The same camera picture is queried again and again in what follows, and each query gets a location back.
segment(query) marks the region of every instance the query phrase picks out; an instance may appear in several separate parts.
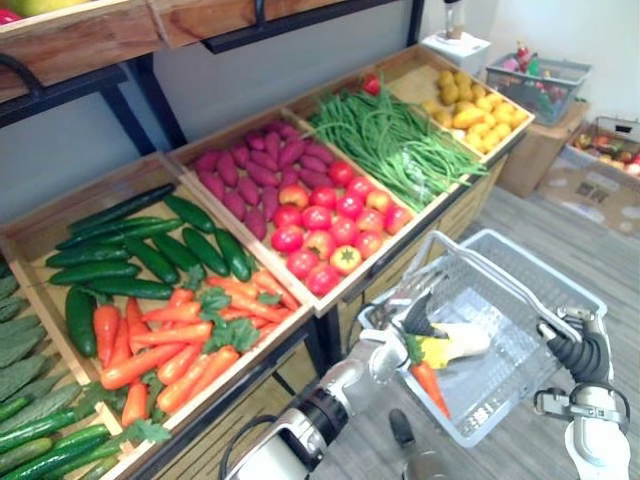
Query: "tomato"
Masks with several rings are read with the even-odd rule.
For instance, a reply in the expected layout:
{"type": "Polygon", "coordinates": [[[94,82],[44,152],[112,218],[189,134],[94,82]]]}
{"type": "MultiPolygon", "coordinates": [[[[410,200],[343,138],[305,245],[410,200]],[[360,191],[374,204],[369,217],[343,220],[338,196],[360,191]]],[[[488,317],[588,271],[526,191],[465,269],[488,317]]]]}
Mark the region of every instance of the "tomato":
{"type": "Polygon", "coordinates": [[[353,245],[358,236],[358,227],[350,218],[337,217],[333,220],[329,232],[336,241],[337,246],[353,245]]]}
{"type": "Polygon", "coordinates": [[[300,185],[287,185],[280,190],[278,201],[280,205],[293,205],[302,210],[309,205],[309,195],[300,185]]]}
{"type": "Polygon", "coordinates": [[[364,202],[358,195],[346,193],[336,201],[338,215],[355,220],[364,208],[364,202]]]}
{"type": "Polygon", "coordinates": [[[329,232],[316,230],[307,236],[304,241],[304,248],[318,255],[320,260],[327,260],[336,249],[336,241],[329,232]]]}
{"type": "Polygon", "coordinates": [[[302,225],[309,230],[328,230],[331,227],[331,211],[319,205],[305,208],[302,225]]]}
{"type": "Polygon", "coordinates": [[[362,258],[369,258],[382,247],[384,239],[380,232],[364,231],[356,238],[354,246],[362,254],[362,258]]]}
{"type": "Polygon", "coordinates": [[[329,167],[329,178],[336,187],[346,187],[355,176],[356,172],[347,162],[333,162],[329,167]]]}
{"type": "Polygon", "coordinates": [[[413,215],[406,208],[393,205],[384,219],[384,229],[389,235],[395,235],[411,221],[413,215]]]}
{"type": "Polygon", "coordinates": [[[340,273],[338,270],[326,263],[314,267],[305,284],[311,290],[311,293],[318,296],[324,296],[331,291],[338,283],[340,283],[340,273]]]}
{"type": "Polygon", "coordinates": [[[318,262],[318,256],[315,253],[303,248],[289,255],[287,268],[300,280],[304,280],[318,262]]]}
{"type": "Polygon", "coordinates": [[[341,274],[349,275],[362,263],[362,255],[357,248],[343,245],[336,248],[329,263],[336,267],[341,274]]]}
{"type": "Polygon", "coordinates": [[[384,215],[372,208],[365,208],[356,218],[356,225],[360,230],[381,232],[384,229],[384,215]]]}
{"type": "Polygon", "coordinates": [[[286,227],[287,225],[302,226],[302,215],[300,210],[292,205],[282,205],[278,207],[276,213],[273,215],[273,223],[276,227],[286,227]]]}
{"type": "Polygon", "coordinates": [[[303,241],[304,230],[297,225],[280,227],[271,235],[271,246],[283,253],[295,252],[303,241]]]}

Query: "wooden crate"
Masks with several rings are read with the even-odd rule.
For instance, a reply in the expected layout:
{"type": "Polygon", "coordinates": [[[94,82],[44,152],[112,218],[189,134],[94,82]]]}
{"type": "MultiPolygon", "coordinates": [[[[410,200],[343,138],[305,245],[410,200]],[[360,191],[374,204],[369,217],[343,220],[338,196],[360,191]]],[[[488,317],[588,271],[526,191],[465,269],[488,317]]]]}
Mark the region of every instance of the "wooden crate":
{"type": "MultiPolygon", "coordinates": [[[[173,182],[177,186],[176,193],[179,196],[198,203],[197,198],[186,186],[181,172],[175,169],[162,154],[152,154],[45,205],[35,213],[3,229],[4,238],[1,243],[3,253],[21,284],[28,286],[25,292],[29,301],[43,322],[46,322],[52,339],[80,384],[98,380],[99,366],[97,361],[81,357],[68,340],[64,321],[64,300],[67,289],[45,283],[53,270],[44,266],[44,260],[52,252],[53,246],[66,238],[66,225],[69,223],[167,182],[173,182]]],[[[141,211],[139,215],[175,217],[164,203],[153,205],[141,211]]],[[[215,212],[212,217],[218,225],[222,223],[215,212]]],[[[153,277],[149,272],[143,271],[141,278],[152,279],[153,277]]],[[[123,307],[124,300],[124,297],[116,297],[116,305],[123,307]]],[[[143,310],[158,305],[162,304],[153,300],[141,301],[143,310]]],[[[238,381],[247,369],[259,364],[267,353],[272,351],[288,333],[299,327],[310,313],[309,305],[301,305],[265,341],[245,353],[207,389],[171,415],[164,423],[165,427],[171,432],[177,432],[188,425],[208,404],[219,398],[230,385],[238,381]]],[[[152,444],[141,443],[123,457],[120,464],[109,473],[109,478],[127,478],[136,466],[150,457],[152,452],[152,444]]]]}
{"type": "MultiPolygon", "coordinates": [[[[0,26],[0,51],[45,85],[162,48],[145,0],[94,0],[0,26]]],[[[0,69],[0,102],[27,93],[0,69]]]]}

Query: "wire basket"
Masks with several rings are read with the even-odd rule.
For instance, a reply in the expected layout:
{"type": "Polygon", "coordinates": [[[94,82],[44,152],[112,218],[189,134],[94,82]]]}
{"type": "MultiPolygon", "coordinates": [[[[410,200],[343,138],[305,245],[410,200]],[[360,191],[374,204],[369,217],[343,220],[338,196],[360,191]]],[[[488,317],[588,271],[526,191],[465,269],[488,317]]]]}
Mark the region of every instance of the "wire basket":
{"type": "MultiPolygon", "coordinates": [[[[403,279],[442,271],[425,311],[432,323],[479,324],[491,337],[482,355],[452,361],[438,370],[438,382],[451,413],[446,418],[408,370],[401,375],[415,397],[463,447],[473,447],[522,399],[560,368],[536,332],[542,317],[566,335],[580,334],[552,311],[564,305],[604,316],[606,305],[569,278],[492,230],[482,230],[461,245],[440,232],[427,235],[403,279]],[[419,268],[433,242],[447,253],[419,268]]],[[[393,289],[374,300],[383,303],[393,289]]],[[[358,321],[371,328],[364,309],[358,321]]],[[[417,325],[404,325],[408,333],[417,325]]]]}

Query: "floor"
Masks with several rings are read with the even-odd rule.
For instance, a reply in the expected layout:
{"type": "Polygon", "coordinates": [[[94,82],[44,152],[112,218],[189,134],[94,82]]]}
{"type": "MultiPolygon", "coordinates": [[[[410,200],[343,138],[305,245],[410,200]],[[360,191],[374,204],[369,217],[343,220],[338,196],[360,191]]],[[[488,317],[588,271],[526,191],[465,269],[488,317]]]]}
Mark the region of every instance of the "floor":
{"type": "MultiPolygon", "coordinates": [[[[497,188],[465,235],[482,228],[501,232],[608,305],[606,321],[616,386],[629,397],[636,414],[632,415],[628,433],[632,446],[631,478],[640,478],[640,240],[579,218],[539,196],[522,200],[497,188]]],[[[280,369],[297,391],[313,378],[312,372],[303,349],[280,369]]],[[[568,376],[560,373],[553,383],[566,385],[568,376]]],[[[222,449],[233,432],[254,415],[279,412],[290,400],[275,381],[266,380],[167,465],[158,478],[216,478],[222,449]]],[[[478,447],[465,450],[438,432],[411,397],[392,385],[366,415],[347,427],[312,479],[399,478],[402,455],[393,444],[386,421],[391,406],[405,410],[414,422],[419,446],[439,451],[452,467],[453,478],[572,480],[577,476],[564,452],[565,424],[535,416],[530,404],[523,402],[478,447]]],[[[249,434],[236,453],[257,433],[249,434]]]]}

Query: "gray plastic basket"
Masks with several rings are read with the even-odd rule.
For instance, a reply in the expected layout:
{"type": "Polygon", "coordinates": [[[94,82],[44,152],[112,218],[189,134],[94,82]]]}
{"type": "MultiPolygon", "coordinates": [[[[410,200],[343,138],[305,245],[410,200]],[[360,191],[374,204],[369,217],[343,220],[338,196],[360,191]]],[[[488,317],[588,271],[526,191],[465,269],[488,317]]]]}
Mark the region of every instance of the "gray plastic basket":
{"type": "MultiPolygon", "coordinates": [[[[427,303],[426,316],[432,322],[472,322],[482,325],[491,337],[489,351],[477,357],[451,362],[438,370],[440,389],[451,419],[447,419],[432,402],[408,370],[401,375],[411,392],[429,413],[461,446],[470,448],[484,438],[522,399],[531,397],[560,368],[536,332],[540,316],[552,319],[551,310],[563,305],[591,309],[600,316],[606,305],[566,276],[543,263],[524,249],[492,230],[482,230],[457,246],[440,232],[427,236],[427,242],[441,239],[454,247],[465,247],[480,254],[482,262],[464,258],[462,251],[452,251],[424,268],[406,276],[425,275],[441,270],[448,278],[434,289],[427,303]],[[511,282],[508,277],[517,280],[511,282]],[[530,294],[550,309],[533,307],[530,294]]],[[[383,303],[393,290],[373,303],[383,303]]],[[[364,309],[358,321],[371,328],[364,309]]]]}
{"type": "Polygon", "coordinates": [[[544,78],[502,67],[514,57],[513,53],[507,54],[487,67],[487,85],[535,113],[536,123],[555,125],[573,102],[592,67],[539,58],[540,72],[548,71],[551,77],[544,78]]]}

